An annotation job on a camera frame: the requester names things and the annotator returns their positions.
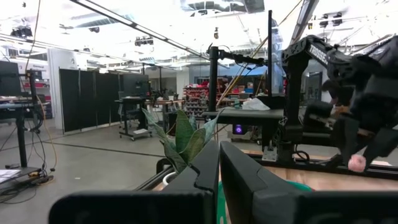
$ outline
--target gray floor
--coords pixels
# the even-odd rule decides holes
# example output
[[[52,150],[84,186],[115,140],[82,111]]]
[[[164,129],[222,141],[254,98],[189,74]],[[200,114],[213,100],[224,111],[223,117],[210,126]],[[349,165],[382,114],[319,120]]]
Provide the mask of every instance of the gray floor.
[[[62,132],[48,122],[55,143],[58,164],[53,173],[55,180],[36,189],[36,196],[27,202],[18,204],[0,204],[0,222],[7,224],[44,224],[52,204],[59,198],[80,190],[132,190],[155,174],[155,163],[164,155],[159,139],[142,138],[132,142],[128,138],[119,138],[118,126],[97,129],[85,133],[63,136]],[[10,135],[14,126],[0,124],[0,144]],[[53,167],[55,156],[49,137],[42,128],[42,138],[49,168]],[[43,155],[37,137],[34,144],[37,153],[32,150],[32,135],[26,133],[28,156],[32,152],[29,165],[40,167],[42,161],[37,155]],[[227,140],[226,131],[220,132],[220,141]],[[258,150],[254,143],[234,142],[241,149]],[[0,152],[0,167],[19,162],[16,132],[13,133]],[[312,155],[332,156],[337,150],[330,147],[300,146],[299,149]],[[394,152],[385,161],[398,164],[398,154]],[[21,193],[11,202],[25,200],[35,194],[35,189]]]

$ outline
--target computer monitor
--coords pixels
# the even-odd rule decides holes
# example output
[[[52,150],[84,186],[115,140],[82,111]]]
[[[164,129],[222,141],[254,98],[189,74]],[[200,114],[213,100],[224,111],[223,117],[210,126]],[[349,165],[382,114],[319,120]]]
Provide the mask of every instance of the computer monitor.
[[[18,64],[0,61],[0,96],[21,96]]]
[[[149,96],[149,77],[139,74],[124,74],[122,78],[123,92],[130,96]]]

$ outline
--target snake plant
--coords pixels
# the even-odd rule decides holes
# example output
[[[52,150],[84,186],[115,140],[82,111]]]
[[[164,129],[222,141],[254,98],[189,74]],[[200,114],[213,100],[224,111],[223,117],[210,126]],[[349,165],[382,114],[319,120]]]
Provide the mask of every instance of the snake plant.
[[[154,117],[147,110],[142,110],[149,125],[153,125],[158,136],[161,138],[164,146],[164,154],[177,173],[181,173],[207,142],[210,141],[218,119],[217,115],[215,119],[206,122],[202,128],[198,128],[194,116],[188,119],[184,111],[178,110],[175,125],[175,140],[173,140],[156,124]]]

